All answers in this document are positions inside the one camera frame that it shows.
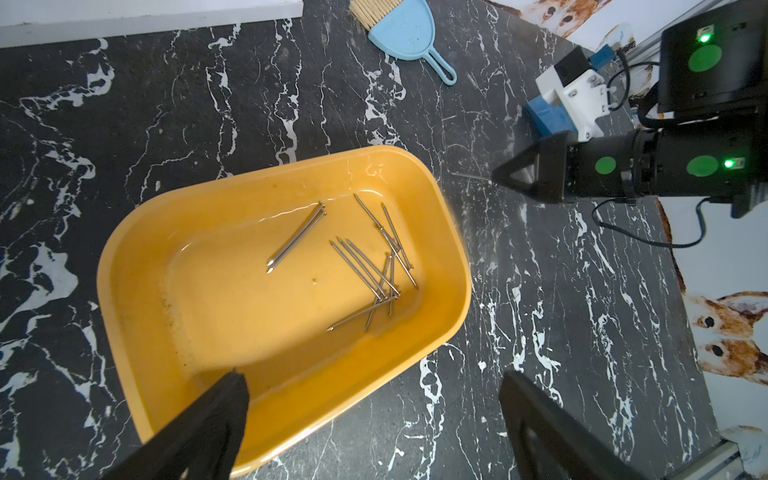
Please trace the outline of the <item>nails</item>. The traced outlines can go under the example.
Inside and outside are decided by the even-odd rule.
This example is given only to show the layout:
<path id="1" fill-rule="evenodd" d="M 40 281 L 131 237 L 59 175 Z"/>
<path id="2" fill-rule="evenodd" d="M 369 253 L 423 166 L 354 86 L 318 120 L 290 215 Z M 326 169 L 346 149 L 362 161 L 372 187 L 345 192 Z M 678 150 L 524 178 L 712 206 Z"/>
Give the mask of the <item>nails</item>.
<path id="1" fill-rule="evenodd" d="M 387 314 L 392 315 L 394 313 L 393 304 L 402 295 L 401 289 L 395 284 L 397 266 L 400 266 L 412 286 L 416 289 L 419 288 L 413 275 L 413 264 L 404 248 L 387 205 L 384 202 L 380 204 L 384 219 L 386 220 L 386 223 L 383 223 L 358 194 L 354 194 L 353 198 L 373 222 L 375 229 L 381 234 L 388 246 L 389 252 L 386 254 L 384 265 L 379 268 L 351 239 L 337 236 L 335 240 L 330 240 L 333 250 L 371 291 L 374 299 L 370 306 L 362 308 L 330 325 L 326 329 L 327 332 L 337 330 L 339 327 L 363 315 L 367 316 L 365 330 L 368 331 L 375 312 L 384 306 L 388 307 Z M 266 273 L 272 274 L 327 214 L 326 205 L 322 201 L 317 202 L 296 232 L 267 261 Z"/>

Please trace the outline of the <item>yellow plastic storage box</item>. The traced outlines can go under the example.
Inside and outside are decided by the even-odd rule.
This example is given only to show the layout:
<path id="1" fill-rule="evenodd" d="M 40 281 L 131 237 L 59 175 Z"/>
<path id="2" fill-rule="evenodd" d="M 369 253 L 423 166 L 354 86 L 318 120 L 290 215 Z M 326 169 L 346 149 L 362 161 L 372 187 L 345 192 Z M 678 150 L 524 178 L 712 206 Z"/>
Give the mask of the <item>yellow plastic storage box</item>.
<path id="1" fill-rule="evenodd" d="M 333 250 L 351 239 L 381 268 L 389 248 L 354 200 L 392 215 L 419 288 L 327 332 L 374 296 Z M 272 273 L 267 261 L 322 201 L 327 216 Z M 449 340 L 471 303 L 467 254 L 426 165 L 396 147 L 351 150 L 161 194 L 114 230 L 98 299 L 140 439 L 222 376 L 250 401 L 232 472 L 252 472 Z"/>

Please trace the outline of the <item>single nail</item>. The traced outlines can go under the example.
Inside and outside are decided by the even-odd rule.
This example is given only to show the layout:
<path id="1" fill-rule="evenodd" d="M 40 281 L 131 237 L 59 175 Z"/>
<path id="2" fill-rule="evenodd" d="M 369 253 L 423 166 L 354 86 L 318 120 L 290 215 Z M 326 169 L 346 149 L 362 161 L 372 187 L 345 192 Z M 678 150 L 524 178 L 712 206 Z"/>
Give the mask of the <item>single nail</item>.
<path id="1" fill-rule="evenodd" d="M 460 177 L 460 178 L 470 179 L 470 180 L 476 180 L 476 181 L 481 181 L 481 182 L 486 182 L 486 183 L 493 183 L 493 181 L 491 179 L 486 178 L 486 177 L 481 177 L 481 176 L 478 176 L 478 175 L 471 175 L 471 174 L 458 173 L 458 172 L 451 172 L 451 175 L 456 176 L 456 177 Z"/>

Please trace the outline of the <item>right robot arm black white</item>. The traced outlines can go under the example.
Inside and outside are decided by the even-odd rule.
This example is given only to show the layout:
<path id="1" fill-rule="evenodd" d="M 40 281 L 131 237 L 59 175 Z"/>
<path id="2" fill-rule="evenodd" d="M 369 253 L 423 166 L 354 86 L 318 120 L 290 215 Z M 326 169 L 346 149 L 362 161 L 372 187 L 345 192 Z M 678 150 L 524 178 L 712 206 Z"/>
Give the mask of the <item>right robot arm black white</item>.
<path id="1" fill-rule="evenodd" d="M 547 204 L 707 197 L 741 218 L 767 198 L 767 5 L 735 1 L 661 37 L 660 75 L 640 127 L 581 141 L 559 132 L 492 173 Z"/>

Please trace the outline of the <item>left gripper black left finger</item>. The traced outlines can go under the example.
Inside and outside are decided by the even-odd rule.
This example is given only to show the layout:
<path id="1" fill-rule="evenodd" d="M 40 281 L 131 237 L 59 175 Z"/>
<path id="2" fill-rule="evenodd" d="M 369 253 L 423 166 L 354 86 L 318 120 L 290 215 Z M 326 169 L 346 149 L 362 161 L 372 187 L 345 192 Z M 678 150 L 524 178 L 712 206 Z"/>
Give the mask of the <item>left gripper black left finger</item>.
<path id="1" fill-rule="evenodd" d="M 228 479 L 242 444 L 250 396 L 232 371 L 105 479 Z"/>

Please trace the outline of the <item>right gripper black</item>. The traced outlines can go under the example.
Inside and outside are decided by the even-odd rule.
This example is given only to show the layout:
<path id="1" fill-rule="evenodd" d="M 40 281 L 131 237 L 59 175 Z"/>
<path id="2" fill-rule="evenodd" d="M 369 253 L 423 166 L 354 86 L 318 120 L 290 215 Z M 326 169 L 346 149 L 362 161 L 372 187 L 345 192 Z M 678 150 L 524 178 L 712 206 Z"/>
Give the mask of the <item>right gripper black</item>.
<path id="1" fill-rule="evenodd" d="M 572 131 L 559 132 L 496 167 L 491 180 L 544 203 L 655 195 L 659 137 L 636 129 L 580 142 Z"/>

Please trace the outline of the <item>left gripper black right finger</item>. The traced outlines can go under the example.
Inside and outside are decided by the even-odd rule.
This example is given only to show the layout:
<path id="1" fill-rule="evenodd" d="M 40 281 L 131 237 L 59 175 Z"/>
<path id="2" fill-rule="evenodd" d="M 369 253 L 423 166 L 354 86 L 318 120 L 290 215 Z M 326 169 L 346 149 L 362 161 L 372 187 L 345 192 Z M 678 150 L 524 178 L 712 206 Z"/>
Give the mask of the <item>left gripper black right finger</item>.
<path id="1" fill-rule="evenodd" d="M 499 401 L 521 478 L 643 477 L 524 374 L 504 374 Z"/>

